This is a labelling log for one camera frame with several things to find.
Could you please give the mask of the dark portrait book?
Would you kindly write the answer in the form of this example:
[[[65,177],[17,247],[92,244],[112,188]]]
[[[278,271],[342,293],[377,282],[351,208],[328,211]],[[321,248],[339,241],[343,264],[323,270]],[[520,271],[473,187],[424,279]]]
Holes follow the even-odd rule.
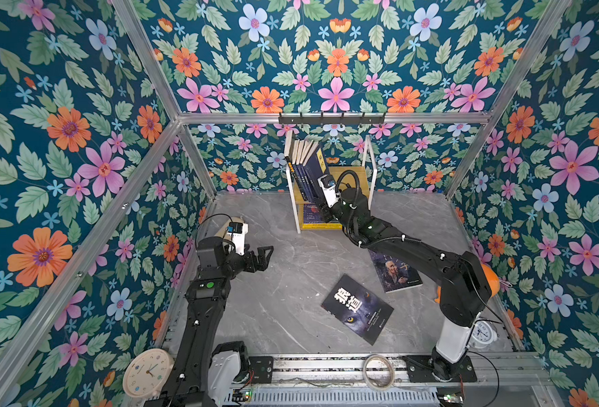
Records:
[[[302,223],[310,226],[325,224],[319,208],[312,203],[305,203],[303,205]]]
[[[384,293],[394,293],[422,285],[417,270],[403,261],[372,250],[369,254]]]

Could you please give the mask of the black wolf cover book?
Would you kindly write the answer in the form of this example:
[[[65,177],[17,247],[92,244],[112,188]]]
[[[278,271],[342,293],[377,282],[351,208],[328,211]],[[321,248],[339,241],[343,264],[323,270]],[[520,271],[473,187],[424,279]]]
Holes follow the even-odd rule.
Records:
[[[321,307],[367,344],[374,345],[394,308],[351,276],[340,277]]]

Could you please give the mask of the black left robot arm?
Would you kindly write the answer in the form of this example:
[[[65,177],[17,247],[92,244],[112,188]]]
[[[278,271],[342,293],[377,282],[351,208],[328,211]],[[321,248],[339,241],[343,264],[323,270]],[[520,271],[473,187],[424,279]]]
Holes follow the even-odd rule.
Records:
[[[241,341],[214,345],[226,310],[232,280],[241,272],[265,271],[274,247],[243,254],[222,237],[207,237],[196,246],[199,267],[190,283],[187,321],[171,373],[156,398],[146,406],[221,406],[231,386],[249,375],[247,348]]]

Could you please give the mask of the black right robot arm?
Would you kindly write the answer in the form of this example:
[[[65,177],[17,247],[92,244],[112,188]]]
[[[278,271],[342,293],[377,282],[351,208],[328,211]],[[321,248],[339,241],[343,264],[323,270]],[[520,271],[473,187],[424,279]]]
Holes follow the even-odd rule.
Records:
[[[455,254],[411,237],[371,214],[360,188],[324,187],[321,215],[337,220],[344,235],[361,249],[398,259],[440,287],[444,324],[431,356],[433,376],[447,382],[459,376],[473,327],[499,291],[494,271],[470,251]]]

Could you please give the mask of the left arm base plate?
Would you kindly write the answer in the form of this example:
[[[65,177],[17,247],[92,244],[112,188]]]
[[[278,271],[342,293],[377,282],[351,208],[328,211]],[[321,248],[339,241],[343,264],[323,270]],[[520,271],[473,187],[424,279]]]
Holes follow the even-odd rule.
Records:
[[[275,359],[272,356],[250,356],[240,367],[233,384],[270,384],[274,371]]]

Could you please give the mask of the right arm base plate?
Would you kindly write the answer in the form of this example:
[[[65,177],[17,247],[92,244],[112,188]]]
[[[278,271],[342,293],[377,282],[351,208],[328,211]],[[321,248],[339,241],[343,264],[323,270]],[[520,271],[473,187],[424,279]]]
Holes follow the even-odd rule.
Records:
[[[404,355],[406,371],[412,383],[475,383],[477,374],[469,356],[452,363],[441,355]]]

